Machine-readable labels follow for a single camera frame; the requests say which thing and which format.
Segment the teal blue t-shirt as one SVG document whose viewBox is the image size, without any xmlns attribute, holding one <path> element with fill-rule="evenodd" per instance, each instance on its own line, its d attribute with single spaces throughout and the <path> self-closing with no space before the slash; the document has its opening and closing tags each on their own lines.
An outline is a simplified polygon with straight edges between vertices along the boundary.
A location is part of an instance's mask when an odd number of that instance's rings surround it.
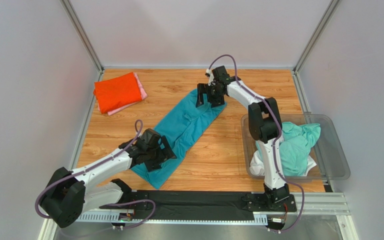
<svg viewBox="0 0 384 240">
<path fill-rule="evenodd" d="M 169 179 L 183 162 L 187 152 L 228 105 L 225 103 L 211 107 L 211 104 L 206 102 L 196 107 L 197 98 L 198 91 L 194 89 L 153 128 L 166 137 L 176 158 L 163 162 L 160 169 L 153 171 L 148 171 L 144 164 L 131 169 L 157 190 Z"/>
</svg>

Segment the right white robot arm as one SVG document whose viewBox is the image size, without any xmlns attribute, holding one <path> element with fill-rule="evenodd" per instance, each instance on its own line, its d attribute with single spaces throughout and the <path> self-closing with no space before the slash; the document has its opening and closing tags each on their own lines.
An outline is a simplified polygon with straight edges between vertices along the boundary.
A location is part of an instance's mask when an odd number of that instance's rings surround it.
<svg viewBox="0 0 384 240">
<path fill-rule="evenodd" d="M 282 170 L 280 137 L 282 136 L 281 118 L 277 101 L 265 98 L 245 85 L 237 76 L 230 76 L 224 66 L 207 69 L 208 83 L 197 85 L 196 106 L 209 103 L 215 108 L 225 103 L 229 96 L 237 100 L 248 111 L 248 130 L 257 144 L 264 167 L 264 193 L 256 197 L 247 197 L 249 208 L 262 211 L 296 212 L 294 196 Z"/>
</svg>

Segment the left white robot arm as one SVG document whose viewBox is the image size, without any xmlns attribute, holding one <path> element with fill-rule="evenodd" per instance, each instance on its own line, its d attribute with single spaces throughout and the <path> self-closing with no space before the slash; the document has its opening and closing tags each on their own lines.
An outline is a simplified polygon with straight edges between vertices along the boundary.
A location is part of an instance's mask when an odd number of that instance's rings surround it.
<svg viewBox="0 0 384 240">
<path fill-rule="evenodd" d="M 176 157 L 166 136 L 148 128 L 91 164 L 73 170 L 57 169 L 38 195 L 35 210 L 66 228 L 89 210 L 117 204 L 128 206 L 132 189 L 124 181 L 116 178 L 100 184 L 136 166 L 149 172 L 159 170 L 165 161 Z"/>
</svg>

